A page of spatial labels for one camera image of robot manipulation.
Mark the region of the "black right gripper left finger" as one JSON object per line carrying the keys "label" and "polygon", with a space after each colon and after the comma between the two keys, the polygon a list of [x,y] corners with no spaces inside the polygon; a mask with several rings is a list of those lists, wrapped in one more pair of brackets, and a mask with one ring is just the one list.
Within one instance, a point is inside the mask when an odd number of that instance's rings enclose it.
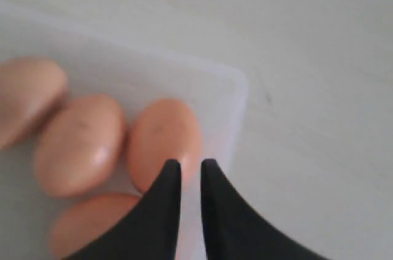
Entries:
{"label": "black right gripper left finger", "polygon": [[174,259],[181,197],[181,165],[169,159],[132,210],[66,259]]}

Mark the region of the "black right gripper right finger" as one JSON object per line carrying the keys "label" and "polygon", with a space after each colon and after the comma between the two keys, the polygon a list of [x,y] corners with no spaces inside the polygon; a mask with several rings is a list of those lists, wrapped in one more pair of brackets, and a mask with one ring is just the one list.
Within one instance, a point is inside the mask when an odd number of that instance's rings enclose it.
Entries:
{"label": "black right gripper right finger", "polygon": [[262,218],[214,159],[201,164],[201,215],[208,259],[324,259]]}

